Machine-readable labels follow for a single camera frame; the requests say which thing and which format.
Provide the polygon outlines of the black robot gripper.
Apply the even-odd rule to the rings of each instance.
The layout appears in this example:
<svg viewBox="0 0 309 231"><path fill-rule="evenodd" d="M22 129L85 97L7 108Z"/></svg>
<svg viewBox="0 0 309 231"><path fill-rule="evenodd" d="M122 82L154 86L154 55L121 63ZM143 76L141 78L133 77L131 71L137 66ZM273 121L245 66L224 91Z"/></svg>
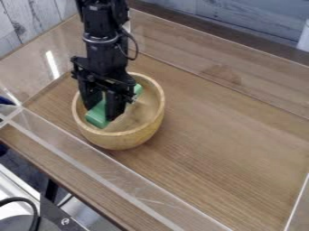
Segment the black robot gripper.
<svg viewBox="0 0 309 231"><path fill-rule="evenodd" d="M137 81L127 72L129 38L118 35L105 40L83 37L87 56L74 56L73 78L79 82L81 97L87 110L103 100L106 92L106 120L114 121L133 102Z"/></svg>

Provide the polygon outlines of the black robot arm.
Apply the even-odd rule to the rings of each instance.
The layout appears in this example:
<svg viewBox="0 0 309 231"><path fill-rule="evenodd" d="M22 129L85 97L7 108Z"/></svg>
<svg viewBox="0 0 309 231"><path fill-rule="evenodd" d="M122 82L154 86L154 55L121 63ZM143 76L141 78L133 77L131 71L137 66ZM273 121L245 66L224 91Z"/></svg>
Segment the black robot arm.
<svg viewBox="0 0 309 231"><path fill-rule="evenodd" d="M105 115L114 121L134 101L137 81L127 72L129 61L138 58L129 53L130 42L137 42L125 23L130 20L127 0L75 0L81 21L86 57L73 56L71 76L78 80L83 105L87 110L106 101Z"/></svg>

